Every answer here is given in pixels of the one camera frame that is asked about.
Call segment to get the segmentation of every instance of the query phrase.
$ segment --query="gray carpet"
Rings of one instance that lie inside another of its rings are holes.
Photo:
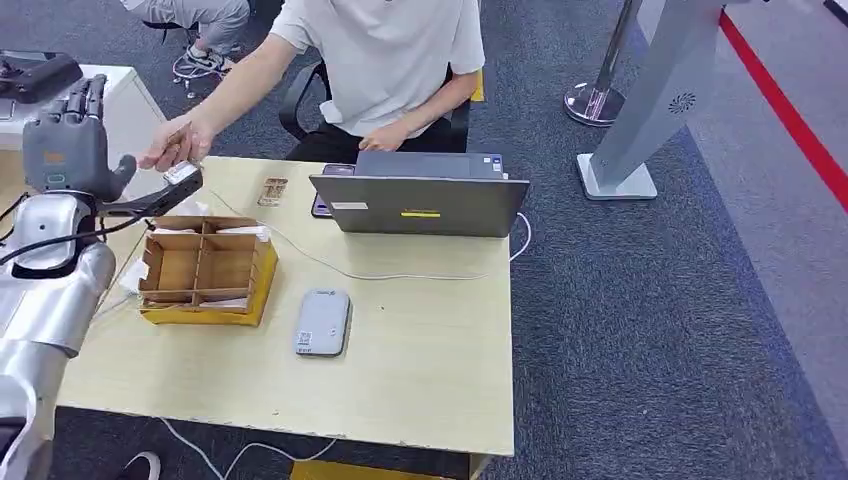
[[[59,8],[50,0],[9,2],[0,45],[132,64],[167,115],[187,108],[168,74],[176,41],[158,46],[117,0]],[[513,177],[532,181],[525,211],[534,228],[533,244],[513,265],[516,456],[496,460],[486,478],[848,478],[688,132],[650,162],[656,201],[591,203],[582,194],[574,157],[603,132],[569,121],[561,95],[595,73],[619,7],[612,0],[483,5],[488,100],[472,111],[470,149],[502,153]],[[20,18],[7,21],[9,11]],[[251,25],[248,43],[262,37],[261,23]],[[619,74],[625,90],[644,49],[634,35]],[[278,98],[226,131],[214,153],[284,155],[292,141],[276,122]],[[178,428],[205,435],[202,446],[219,465],[249,440],[304,454],[322,444]],[[52,478],[108,475],[139,449],[165,457],[165,480],[212,478],[157,421],[70,409],[59,415]],[[249,455],[235,478],[289,471],[267,453]],[[326,458],[446,476],[459,475],[464,461],[352,442]]]

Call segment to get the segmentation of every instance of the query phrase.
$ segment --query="gray laptop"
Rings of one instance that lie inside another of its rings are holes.
[[[311,175],[345,232],[509,235],[530,182],[500,155],[362,152],[353,176]]]

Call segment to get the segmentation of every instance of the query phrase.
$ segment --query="black cable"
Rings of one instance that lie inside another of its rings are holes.
[[[8,232],[8,233],[6,233],[6,235],[3,235],[2,237],[0,237],[0,247],[4,247],[4,246],[6,246],[6,244],[5,244],[5,243],[3,243],[3,242],[5,242],[7,238],[11,237],[13,233],[15,233],[15,227],[14,227],[14,225],[13,225],[13,226],[12,226],[12,228],[9,230],[9,232]]]
[[[73,240],[80,240],[80,239],[83,239],[83,238],[97,237],[98,235],[106,235],[107,233],[115,233],[118,230],[123,230],[123,229],[129,227],[130,225],[138,222],[139,220],[142,219],[143,215],[144,215],[143,213],[137,214],[136,216],[130,218],[126,222],[119,223],[118,225],[115,225],[114,227],[104,228],[102,230],[94,230],[93,232],[75,233],[73,235],[65,235],[64,237],[56,237],[56,238],[51,238],[51,239],[48,239],[48,240],[42,240],[40,242],[31,243],[31,244],[29,244],[25,247],[21,247],[21,248],[15,250],[14,252],[4,256],[3,258],[0,258],[0,267],[5,265],[9,260],[11,260],[11,259],[13,259],[13,258],[15,258],[19,255],[23,255],[27,252],[31,252],[33,250],[37,250],[37,249],[42,248],[42,247],[48,247],[50,245],[56,245],[57,243],[62,243],[62,242],[70,242],[70,241],[73,241]]]
[[[27,192],[22,193],[21,196],[18,197],[18,199],[15,200],[15,202],[12,203],[12,205],[9,208],[7,208],[6,211],[3,212],[2,215],[0,215],[0,222],[2,222],[3,219],[6,218],[10,213],[12,213],[16,208],[18,208],[18,205],[20,205],[21,202],[23,202],[27,198],[29,198],[29,193],[27,193]]]
[[[4,218],[6,218],[7,216],[9,216],[9,214],[10,214],[10,213],[12,213],[13,211],[15,211],[15,209],[16,209],[16,208],[18,208],[18,205],[20,205],[20,204],[21,204],[21,202],[23,202],[23,201],[24,201],[24,200],[26,200],[27,198],[29,198],[29,193],[27,193],[27,192],[22,193],[22,194],[21,194],[21,196],[20,196],[20,197],[18,197],[18,199],[17,199],[17,200],[15,200],[15,202],[14,202],[14,203],[12,203],[12,205],[11,205],[9,208],[7,208],[7,209],[6,209],[6,211],[5,211],[5,212],[3,212],[3,214],[2,214],[2,215],[0,215],[0,222],[2,222]],[[5,235],[3,235],[2,237],[0,237],[0,247],[4,246],[3,242],[5,242],[7,238],[11,237],[11,236],[12,236],[12,233],[13,233],[14,231],[15,231],[15,227],[14,227],[14,226],[12,226],[12,229],[11,229],[11,230],[9,230],[9,232],[8,232],[8,233],[6,233],[6,234],[5,234]]]
[[[100,217],[100,230],[106,230],[106,218],[104,218],[104,217]],[[106,234],[105,233],[100,238],[100,240],[103,240],[103,243],[106,243]]]

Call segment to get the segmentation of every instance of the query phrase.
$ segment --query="white cable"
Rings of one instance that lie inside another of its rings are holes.
[[[159,420],[162,420],[162,422],[165,424],[166,427],[168,427],[168,430],[171,431],[171,434],[174,435],[174,437],[176,437],[177,440],[188,445],[189,448],[191,448],[192,450],[194,450],[195,452],[200,454],[201,458],[203,458],[203,461],[206,462],[206,466],[209,467],[209,470],[212,470],[212,473],[215,474],[215,476],[218,478],[218,480],[227,480],[227,478],[229,478],[229,476],[230,476],[230,473],[232,473],[233,468],[235,468],[236,463],[238,463],[238,461],[241,459],[241,456],[244,455],[244,452],[246,452],[247,450],[249,450],[252,447],[258,447],[258,448],[264,448],[266,450],[271,450],[272,452],[276,452],[276,453],[279,453],[280,455],[285,456],[286,458],[288,458],[292,462],[308,462],[308,461],[311,461],[311,460],[315,460],[316,458],[320,457],[321,455],[324,455],[325,453],[327,453],[327,450],[329,450],[330,448],[332,448],[333,445],[336,444],[336,439],[334,438],[332,441],[330,441],[329,444],[327,444],[326,447],[322,448],[315,455],[311,455],[311,456],[305,457],[305,458],[298,458],[298,457],[295,457],[295,456],[289,454],[285,450],[282,450],[282,449],[277,448],[277,447],[273,447],[271,445],[266,445],[264,443],[257,443],[257,442],[248,443],[247,445],[244,446],[244,448],[241,449],[241,451],[238,453],[238,455],[236,455],[236,458],[233,460],[233,463],[231,463],[229,468],[227,468],[227,472],[224,475],[221,475],[220,470],[215,468],[215,465],[212,464],[212,460],[209,460],[209,457],[206,455],[206,452],[204,452],[203,449],[201,449],[200,447],[198,447],[197,445],[192,443],[190,440],[188,440],[184,436],[180,435],[179,432],[177,432],[177,430],[174,429],[173,425],[171,425],[171,422],[169,422],[167,419],[159,417]]]
[[[212,195],[216,196],[218,198],[218,200],[220,200],[227,208],[232,210],[233,213],[235,213],[236,215],[238,215],[240,217],[246,216],[243,213],[236,210],[235,208],[233,208],[233,206],[230,205],[229,203],[227,203],[226,200],[221,198],[221,196],[218,195],[218,192],[216,192],[215,190],[212,190],[211,188],[209,189],[209,191],[212,193]],[[525,217],[523,213],[519,213],[518,216],[521,217],[522,220],[524,220],[524,224],[527,226],[527,239],[524,241],[524,245],[521,246],[521,248],[518,250],[518,252],[516,252],[514,255],[509,257],[510,262],[512,262],[513,260],[518,258],[522,253],[524,253],[525,250],[527,250],[527,247],[530,245],[530,240],[533,237],[533,232],[532,232],[532,229],[530,228],[530,221],[527,220],[527,217]],[[316,256],[310,254],[309,252],[307,252],[306,250],[301,248],[298,244],[294,243],[285,233],[281,232],[276,227],[269,225],[267,223],[264,223],[264,222],[260,222],[258,220],[256,221],[256,223],[270,228],[277,235],[283,237],[283,239],[286,242],[288,242],[289,245],[294,247],[294,249],[297,250],[298,252],[300,252],[303,256],[309,258],[310,260],[318,262],[321,265],[324,265],[325,267],[328,267],[328,268],[344,275],[345,277],[353,278],[355,280],[395,280],[395,279],[399,279],[399,278],[418,278],[418,279],[426,279],[426,280],[454,280],[454,281],[456,281],[456,280],[479,280],[481,278],[485,278],[485,277],[489,276],[489,273],[483,273],[483,274],[480,274],[480,275],[474,275],[474,276],[470,276],[470,277],[439,276],[439,275],[417,275],[417,274],[408,274],[408,273],[398,273],[398,274],[391,274],[391,275],[360,275],[360,274],[357,274],[357,273],[350,273],[350,272],[346,272],[346,271],[342,270],[339,267],[336,267],[335,265],[328,262],[327,260],[324,260],[323,258],[319,258],[319,257],[316,257]]]
[[[91,318],[91,322],[92,323],[96,322],[100,317],[102,317],[103,315],[106,315],[107,313],[111,312],[112,310],[120,307],[121,305],[126,303],[127,300],[134,298],[135,296],[136,295],[134,293],[128,293],[124,297],[112,302],[111,305],[109,305],[108,307],[105,307],[105,308],[103,307],[103,304],[101,304],[100,308],[97,310],[97,313],[95,313],[94,317]]]
[[[516,258],[520,257],[521,254],[524,253],[524,250],[527,250],[527,247],[530,246],[530,240],[533,238],[533,229],[530,228],[530,220],[527,220],[527,217],[525,217],[524,214],[521,212],[518,212],[518,216],[521,217],[522,220],[524,220],[524,225],[527,227],[527,238],[524,240],[524,245],[522,245],[521,248],[519,248],[518,251],[515,252],[511,257],[509,257],[510,263],[512,263],[512,261]]]

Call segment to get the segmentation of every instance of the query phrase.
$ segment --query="man's arm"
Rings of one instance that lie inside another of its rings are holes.
[[[454,75],[418,108],[407,112],[396,122],[366,135],[359,143],[359,149],[389,152],[397,150],[414,132],[435,122],[439,117],[471,98],[477,89],[477,74],[478,72]]]
[[[206,100],[159,127],[139,166],[164,172],[189,158],[202,160],[215,136],[274,88],[297,53],[291,43],[269,34],[259,48],[233,66]]]
[[[227,128],[268,95],[283,77],[297,51],[277,35],[238,62],[218,88],[188,113],[212,129],[215,135]]]

